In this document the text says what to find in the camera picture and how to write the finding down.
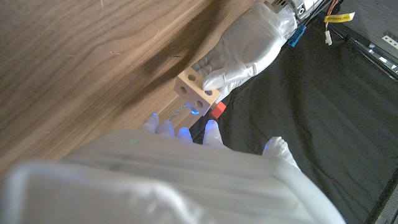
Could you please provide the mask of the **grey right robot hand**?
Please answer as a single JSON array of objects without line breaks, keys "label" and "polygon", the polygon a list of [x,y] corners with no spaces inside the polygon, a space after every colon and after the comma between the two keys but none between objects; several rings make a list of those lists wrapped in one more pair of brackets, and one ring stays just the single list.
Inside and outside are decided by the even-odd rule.
[{"label": "grey right robot hand", "polygon": [[280,137],[260,155],[233,151],[210,120],[201,144],[152,114],[57,162],[6,177],[2,223],[343,223]]}]

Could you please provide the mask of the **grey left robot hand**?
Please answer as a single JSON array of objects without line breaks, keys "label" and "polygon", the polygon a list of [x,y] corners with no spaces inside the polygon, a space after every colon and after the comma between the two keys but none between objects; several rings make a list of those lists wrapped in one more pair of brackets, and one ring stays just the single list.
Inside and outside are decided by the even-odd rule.
[{"label": "grey left robot hand", "polygon": [[274,12],[256,1],[221,35],[218,43],[192,68],[203,78],[202,89],[218,90],[216,102],[265,70],[297,28],[293,13]]}]

